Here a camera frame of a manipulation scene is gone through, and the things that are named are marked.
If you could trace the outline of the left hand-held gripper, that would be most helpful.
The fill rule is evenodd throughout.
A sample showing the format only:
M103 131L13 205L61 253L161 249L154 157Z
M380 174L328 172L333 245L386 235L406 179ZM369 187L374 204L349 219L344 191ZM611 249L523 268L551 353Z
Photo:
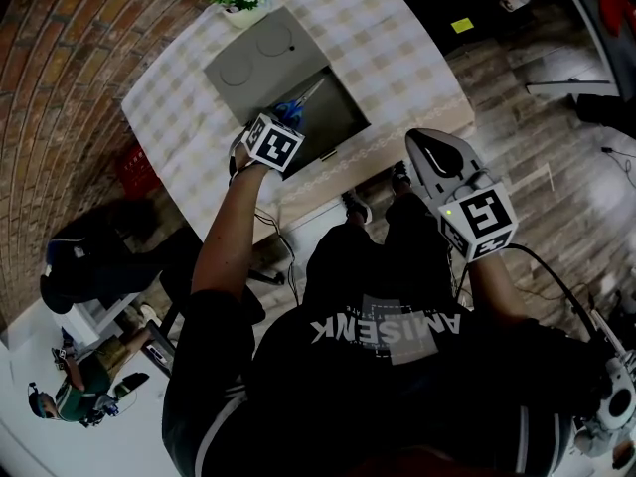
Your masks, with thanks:
M265 113L246 128L241 138L251 159L278 172L284 172L289 166L303 140L304 136L298 131Z

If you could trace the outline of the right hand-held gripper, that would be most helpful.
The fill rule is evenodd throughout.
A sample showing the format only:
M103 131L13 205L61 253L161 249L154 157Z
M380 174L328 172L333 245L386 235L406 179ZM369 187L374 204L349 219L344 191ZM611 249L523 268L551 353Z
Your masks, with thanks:
M470 144L440 130L412 128L405 147L441 235L467 262L506 247L518 228L505 184Z

